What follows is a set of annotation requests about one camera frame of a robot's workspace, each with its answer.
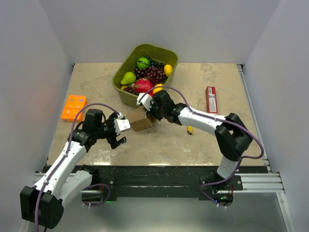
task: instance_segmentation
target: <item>green pear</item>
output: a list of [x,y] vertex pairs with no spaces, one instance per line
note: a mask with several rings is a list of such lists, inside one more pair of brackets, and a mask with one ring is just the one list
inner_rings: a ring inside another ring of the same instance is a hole
[[136,76],[133,72],[127,72],[125,73],[124,77],[122,78],[120,84],[122,85],[128,85],[131,83],[134,83],[136,81]]

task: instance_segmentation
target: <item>yellow fruit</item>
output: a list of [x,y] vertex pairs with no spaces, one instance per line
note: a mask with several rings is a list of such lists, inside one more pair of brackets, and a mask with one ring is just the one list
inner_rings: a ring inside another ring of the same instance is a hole
[[[158,87],[158,86],[163,86],[163,84],[157,84],[157,85],[155,85],[154,87]],[[161,90],[163,90],[163,88],[155,88],[155,89],[153,90],[153,94],[155,94],[156,92],[159,92],[159,91],[161,91]]]
[[167,64],[167,65],[164,66],[164,73],[165,73],[165,75],[166,75],[167,77],[170,76],[170,74],[172,73],[172,71],[173,71],[173,67],[172,67],[171,65]]

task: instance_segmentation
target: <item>table surface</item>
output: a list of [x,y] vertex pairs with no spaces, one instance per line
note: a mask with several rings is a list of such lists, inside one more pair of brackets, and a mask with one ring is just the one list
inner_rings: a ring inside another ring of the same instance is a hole
[[[121,63],[76,63],[72,72],[68,95],[85,95],[88,103],[102,102],[126,114],[133,108],[121,103],[112,87],[112,77]],[[180,90],[189,104],[206,111],[205,89],[216,87],[220,115],[235,113],[254,134],[255,128],[241,78],[236,64],[179,63],[170,86]],[[175,103],[181,97],[168,90]],[[98,106],[106,116],[107,108]],[[47,164],[54,163],[62,151],[71,123],[59,120]],[[110,145],[98,141],[79,162],[87,165],[220,165],[222,154],[216,138],[204,131],[194,129],[194,135],[185,126],[156,122],[155,126],[139,132],[129,130],[127,143],[111,150]],[[252,142],[245,155],[258,156],[260,149]],[[242,165],[263,165],[261,160],[245,159]]]

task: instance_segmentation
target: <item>white wall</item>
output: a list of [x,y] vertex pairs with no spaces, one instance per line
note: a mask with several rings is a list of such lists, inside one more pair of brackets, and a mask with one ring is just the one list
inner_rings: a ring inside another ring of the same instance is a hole
[[40,0],[74,62],[121,62],[142,43],[182,62],[244,63],[280,0]]
[[0,2],[0,231],[17,231],[19,193],[46,161],[70,64],[38,0]]
[[298,232],[309,228],[309,2],[281,0],[244,73]]

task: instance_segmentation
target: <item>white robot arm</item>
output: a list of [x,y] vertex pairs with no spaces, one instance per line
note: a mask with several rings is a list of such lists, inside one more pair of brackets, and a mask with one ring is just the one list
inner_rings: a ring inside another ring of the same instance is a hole
[[98,139],[106,139],[112,149],[126,142],[125,137],[120,140],[116,137],[130,129],[129,121],[122,114],[116,115],[116,113],[111,114],[104,122],[102,117],[101,110],[88,110],[82,122],[82,128],[79,129],[78,125],[73,131],[70,148],[68,149],[69,142],[66,142],[61,154],[48,172],[33,187],[23,188],[20,193],[23,219],[34,222],[35,207],[39,199],[38,223],[50,229],[54,228],[59,223],[64,208],[93,181],[93,173],[88,169],[77,171],[74,177],[67,181],[73,168],[90,147]]
[[235,171],[242,153],[248,149],[252,142],[252,138],[239,128],[217,120],[229,120],[245,127],[236,114],[214,116],[191,108],[195,114],[185,104],[175,104],[165,90],[155,93],[152,97],[149,94],[141,93],[138,96],[137,105],[144,106],[147,113],[158,120],[165,118],[170,123],[192,126],[216,136],[223,157],[216,177],[212,181],[228,178]]

